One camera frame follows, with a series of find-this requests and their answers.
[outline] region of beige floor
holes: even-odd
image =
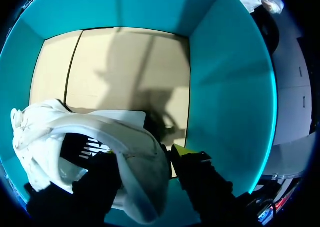
[[[77,41],[78,45],[69,70]],[[148,29],[105,28],[66,33],[44,42],[30,103],[63,101],[76,113],[150,113],[161,141],[185,146],[190,57],[186,38]]]
[[[81,33],[65,33],[44,42],[33,73],[30,104],[64,100],[70,61]]]

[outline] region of cabinet door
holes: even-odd
[[[312,98],[310,86],[280,89],[273,145],[306,137],[310,132]]]
[[[310,85],[308,68],[297,39],[281,39],[272,59],[278,89]]]

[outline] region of teal bin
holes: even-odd
[[[32,76],[46,39],[76,30],[130,27],[189,38],[190,106],[186,147],[205,151],[233,182],[251,193],[275,135],[277,89],[271,59],[253,19],[238,0],[35,0],[11,30],[0,55],[0,158],[22,198],[27,175],[12,146],[11,109],[29,105]],[[112,209],[105,222],[137,226]],[[199,222],[179,181],[154,226]]]

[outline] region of white cabinet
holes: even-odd
[[[310,132],[312,100],[310,86],[278,90],[278,116],[273,145],[306,137]]]
[[[308,68],[297,39],[281,41],[272,55],[277,88],[310,86]]]
[[[280,34],[279,45],[272,55],[278,93],[273,145],[280,145],[309,135],[312,97],[308,68],[297,40],[302,33],[286,9],[272,17]]]

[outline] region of teal wall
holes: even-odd
[[[10,113],[29,105],[34,69],[44,39],[22,19],[12,29],[0,55],[0,158],[15,156]]]
[[[251,16],[238,0],[36,0],[22,14],[0,55],[0,158],[25,200],[28,182],[12,147],[10,111],[29,104],[44,39],[99,27],[146,28],[190,37],[187,147],[206,151],[234,194],[252,191],[274,138],[277,93],[271,60]],[[122,211],[105,219],[136,225]],[[155,226],[198,221],[177,180]]]
[[[42,38],[96,27],[190,36],[215,0],[36,0],[22,15]]]
[[[187,148],[205,150],[238,196],[253,191],[276,126],[277,90],[267,47],[238,0],[217,0],[190,37]]]

